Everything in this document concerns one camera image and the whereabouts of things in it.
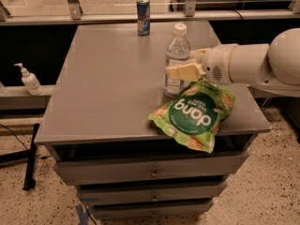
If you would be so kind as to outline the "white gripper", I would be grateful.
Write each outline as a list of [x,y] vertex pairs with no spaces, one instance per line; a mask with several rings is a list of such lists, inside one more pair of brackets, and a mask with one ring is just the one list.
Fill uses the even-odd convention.
[[211,83],[231,84],[229,65],[237,44],[221,44],[216,47],[191,51],[189,57],[196,62],[166,67],[169,78],[185,82],[196,82],[206,74]]

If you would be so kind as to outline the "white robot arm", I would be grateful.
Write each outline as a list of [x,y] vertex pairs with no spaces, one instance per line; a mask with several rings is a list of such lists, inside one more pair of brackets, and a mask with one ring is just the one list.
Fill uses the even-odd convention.
[[193,51],[191,58],[165,72],[171,79],[243,83],[285,97],[300,97],[300,28],[278,34],[270,43],[220,44]]

